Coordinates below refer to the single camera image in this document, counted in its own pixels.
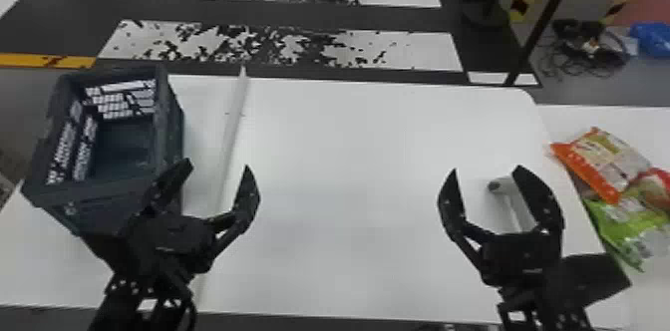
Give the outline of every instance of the plastic bag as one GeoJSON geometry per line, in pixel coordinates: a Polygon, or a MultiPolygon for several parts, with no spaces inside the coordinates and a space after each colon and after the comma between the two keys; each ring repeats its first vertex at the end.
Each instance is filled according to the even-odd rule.
{"type": "Polygon", "coordinates": [[[610,204],[618,204],[630,184],[651,169],[651,162],[634,148],[598,128],[570,144],[552,144],[551,149],[610,204]]]}
{"type": "Polygon", "coordinates": [[[639,40],[641,52],[656,58],[670,58],[670,25],[634,24],[630,27],[630,36],[639,40]]]}
{"type": "Polygon", "coordinates": [[[664,212],[628,192],[618,205],[590,198],[583,202],[598,235],[632,267],[642,271],[647,259],[668,254],[670,219],[664,212]]]}

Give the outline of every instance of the black cable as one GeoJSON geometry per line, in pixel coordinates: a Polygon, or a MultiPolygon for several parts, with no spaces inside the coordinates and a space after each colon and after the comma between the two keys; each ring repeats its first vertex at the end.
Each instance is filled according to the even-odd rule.
{"type": "MultiPolygon", "coordinates": [[[[623,54],[623,63],[627,63],[630,58],[628,49],[623,42],[613,33],[605,30],[604,35],[613,39],[621,49],[623,54]]],[[[589,74],[599,79],[607,79],[619,71],[622,67],[618,65],[607,64],[596,60],[588,60],[582,57],[570,57],[563,51],[565,46],[572,46],[566,40],[558,39],[556,36],[549,35],[543,38],[553,39],[552,42],[546,44],[538,44],[538,48],[544,48],[544,53],[537,61],[537,68],[546,77],[556,78],[562,81],[562,75],[578,77],[583,74],[589,74]]],[[[611,46],[607,44],[600,44],[602,49],[612,50],[611,46]]]]}
{"type": "Polygon", "coordinates": [[[186,300],[186,309],[188,309],[188,327],[186,327],[186,331],[193,331],[197,322],[197,309],[191,299],[186,300]]]}

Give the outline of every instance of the table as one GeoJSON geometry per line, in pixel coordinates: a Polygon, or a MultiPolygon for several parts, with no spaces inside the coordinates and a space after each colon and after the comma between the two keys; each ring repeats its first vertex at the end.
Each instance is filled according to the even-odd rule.
{"type": "MultiPolygon", "coordinates": [[[[234,79],[170,82],[186,113],[185,150],[195,164],[186,212],[228,209],[245,164],[262,197],[247,234],[194,285],[201,311],[498,323],[498,295],[440,225],[437,193],[453,167],[472,221],[512,230],[509,210],[486,184],[523,164],[563,206],[565,254],[602,251],[569,177],[547,154],[537,107],[522,91],[253,80],[224,202],[208,207],[219,189],[234,79]]],[[[95,307],[110,276],[19,194],[0,214],[0,251],[4,304],[95,307]]],[[[625,294],[589,314],[602,327],[630,322],[625,294]]]]}

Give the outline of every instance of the crate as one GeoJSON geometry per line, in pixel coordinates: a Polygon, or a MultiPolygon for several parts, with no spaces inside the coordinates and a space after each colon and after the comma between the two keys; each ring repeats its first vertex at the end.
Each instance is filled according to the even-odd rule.
{"type": "MultiPolygon", "coordinates": [[[[162,66],[59,79],[22,193],[74,234],[117,234],[183,157],[183,112],[162,66]]],[[[168,207],[180,212],[179,199],[168,207]]]]}

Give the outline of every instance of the gray floor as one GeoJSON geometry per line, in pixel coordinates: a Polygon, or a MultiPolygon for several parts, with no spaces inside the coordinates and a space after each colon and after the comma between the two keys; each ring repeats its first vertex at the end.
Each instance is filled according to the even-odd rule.
{"type": "MultiPolygon", "coordinates": [[[[525,41],[531,28],[515,25],[514,31],[521,42],[525,41]]],[[[617,29],[617,33],[627,32],[617,29]]],[[[544,32],[539,45],[550,42],[552,33],[544,32]]],[[[670,107],[670,60],[653,59],[639,55],[632,57],[619,72],[600,79],[588,74],[578,77],[563,75],[561,80],[547,77],[537,64],[544,55],[543,48],[535,48],[530,56],[535,74],[542,89],[528,89],[535,101],[544,105],[592,105],[592,106],[637,106],[670,107]]]]}

